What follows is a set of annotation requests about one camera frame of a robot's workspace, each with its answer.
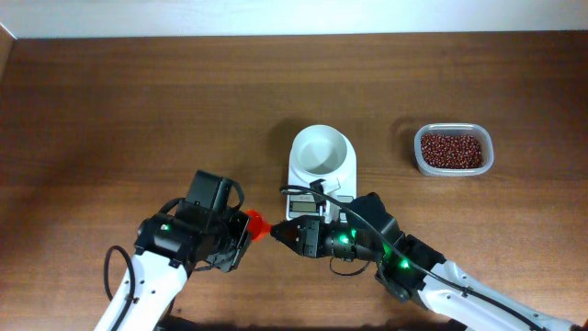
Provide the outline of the red plastic measuring scoop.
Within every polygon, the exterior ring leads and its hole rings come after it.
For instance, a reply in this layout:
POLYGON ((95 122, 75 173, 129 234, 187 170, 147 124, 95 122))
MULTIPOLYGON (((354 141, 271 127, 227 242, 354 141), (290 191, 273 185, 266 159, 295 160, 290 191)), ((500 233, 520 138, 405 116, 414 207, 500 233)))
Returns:
POLYGON ((271 233, 272 225, 265 220, 259 211, 251 209, 247 210, 245 214, 249 217, 247 231, 252 235, 253 242, 258 242, 271 233))

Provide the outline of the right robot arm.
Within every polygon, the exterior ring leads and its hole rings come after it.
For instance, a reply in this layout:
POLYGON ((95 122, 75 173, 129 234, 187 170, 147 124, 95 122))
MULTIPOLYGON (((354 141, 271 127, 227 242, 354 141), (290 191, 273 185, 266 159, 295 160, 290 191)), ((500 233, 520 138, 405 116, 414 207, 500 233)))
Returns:
POLYGON ((271 230, 302 257, 375 263, 376 280, 399 302, 414 302, 468 330, 577 330, 482 284, 431 246, 405 234, 376 193, 341 202, 309 188, 282 189, 314 207, 271 230))

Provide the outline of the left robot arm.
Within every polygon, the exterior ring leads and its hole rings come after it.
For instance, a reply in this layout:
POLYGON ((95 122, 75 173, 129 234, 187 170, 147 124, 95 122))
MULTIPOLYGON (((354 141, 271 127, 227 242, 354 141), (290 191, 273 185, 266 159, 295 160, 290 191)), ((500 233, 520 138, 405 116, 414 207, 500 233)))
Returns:
POLYGON ((109 306, 97 330, 154 330, 195 272, 238 268, 252 241, 240 184, 199 170, 184 197, 139 226, 134 254, 113 245, 103 281, 109 306))

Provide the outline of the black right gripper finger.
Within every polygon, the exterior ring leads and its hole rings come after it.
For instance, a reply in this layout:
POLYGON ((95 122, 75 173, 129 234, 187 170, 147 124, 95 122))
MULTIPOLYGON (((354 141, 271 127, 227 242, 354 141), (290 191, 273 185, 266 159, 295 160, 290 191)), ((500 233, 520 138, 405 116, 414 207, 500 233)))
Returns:
POLYGON ((276 230, 271 231, 271 236, 274 237, 278 242, 284 244, 292 251, 298 251, 298 234, 299 232, 294 230, 276 230))
POLYGON ((300 228, 300 220, 294 219, 291 221, 284 220, 281 223, 272 226, 272 233, 297 232, 300 228))

